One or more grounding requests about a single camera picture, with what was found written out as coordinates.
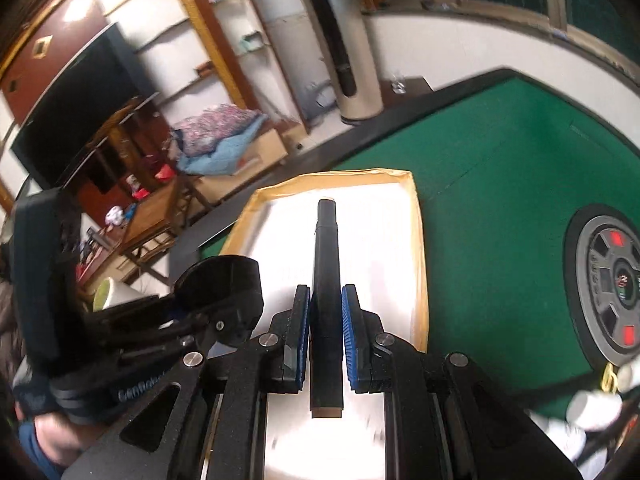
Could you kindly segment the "black marker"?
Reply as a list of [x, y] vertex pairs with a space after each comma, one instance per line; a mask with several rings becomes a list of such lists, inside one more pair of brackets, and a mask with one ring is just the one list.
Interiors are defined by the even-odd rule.
[[314, 284], [310, 312], [310, 411], [312, 418], [341, 418], [343, 324], [336, 203], [318, 203]]

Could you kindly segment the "tower air conditioner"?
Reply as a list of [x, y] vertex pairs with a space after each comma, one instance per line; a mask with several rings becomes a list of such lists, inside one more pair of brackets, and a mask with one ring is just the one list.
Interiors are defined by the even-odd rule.
[[255, 0], [297, 99], [327, 80], [346, 124], [384, 110], [359, 0]]

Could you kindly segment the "wooden chair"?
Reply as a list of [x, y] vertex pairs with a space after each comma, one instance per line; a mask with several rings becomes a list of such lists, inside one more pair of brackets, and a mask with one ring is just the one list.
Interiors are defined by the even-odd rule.
[[154, 262], [168, 252], [194, 217], [212, 209], [212, 203], [196, 187], [195, 178], [173, 178], [137, 204], [126, 226], [112, 231], [115, 245], [101, 249], [81, 271], [79, 286], [93, 292], [100, 281], [113, 275], [129, 284], [136, 273], [149, 274], [168, 285], [168, 277], [153, 268]]

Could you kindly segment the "green white bin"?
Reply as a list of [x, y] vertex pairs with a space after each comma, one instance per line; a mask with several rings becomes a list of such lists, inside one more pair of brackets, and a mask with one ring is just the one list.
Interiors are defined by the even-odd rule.
[[104, 278], [94, 293], [92, 310], [99, 312], [141, 298], [143, 298], [142, 293], [131, 286], [114, 278]]

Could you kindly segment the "pile of folded clothes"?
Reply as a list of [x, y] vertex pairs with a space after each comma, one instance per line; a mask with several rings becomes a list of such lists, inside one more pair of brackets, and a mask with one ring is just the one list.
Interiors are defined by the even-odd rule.
[[234, 174], [268, 116], [233, 104], [206, 108], [171, 126], [177, 168], [192, 176]]

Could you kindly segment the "white wall shelves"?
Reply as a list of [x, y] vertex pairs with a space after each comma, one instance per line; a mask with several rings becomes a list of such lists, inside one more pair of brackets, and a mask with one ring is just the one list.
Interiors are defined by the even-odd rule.
[[171, 125], [224, 103], [295, 114], [280, 62], [254, 0], [98, 0], [122, 32]]

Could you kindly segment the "gold lined tray box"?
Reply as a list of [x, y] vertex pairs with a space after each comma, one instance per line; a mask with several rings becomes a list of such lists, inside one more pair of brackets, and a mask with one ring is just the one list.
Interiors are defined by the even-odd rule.
[[[221, 251], [259, 264], [268, 330], [292, 306], [299, 285], [314, 280], [318, 203], [334, 200], [342, 284], [353, 284], [360, 306], [384, 330], [426, 347], [428, 299], [422, 218], [407, 170], [369, 169], [304, 174], [250, 194]], [[308, 388], [267, 401], [267, 479], [382, 479], [384, 398], [344, 390], [339, 418], [314, 418]]]

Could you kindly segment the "black flat television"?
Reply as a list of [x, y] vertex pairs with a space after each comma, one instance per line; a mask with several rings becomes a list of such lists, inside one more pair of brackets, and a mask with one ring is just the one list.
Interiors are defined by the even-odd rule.
[[151, 96], [152, 81], [119, 26], [111, 24], [53, 78], [12, 151], [42, 188], [53, 188], [108, 118], [131, 99]]

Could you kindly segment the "round table centre console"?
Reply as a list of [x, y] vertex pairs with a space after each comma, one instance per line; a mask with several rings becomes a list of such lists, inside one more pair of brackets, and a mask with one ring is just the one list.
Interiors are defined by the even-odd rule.
[[591, 204], [570, 219], [563, 244], [568, 310], [594, 368], [639, 354], [639, 230], [620, 211]]

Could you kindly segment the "white pill bottle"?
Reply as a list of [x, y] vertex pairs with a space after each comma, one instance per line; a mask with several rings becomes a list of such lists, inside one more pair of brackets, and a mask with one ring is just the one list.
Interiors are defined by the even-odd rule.
[[584, 431], [605, 430], [618, 419], [623, 399], [617, 393], [578, 391], [567, 405], [566, 421]]

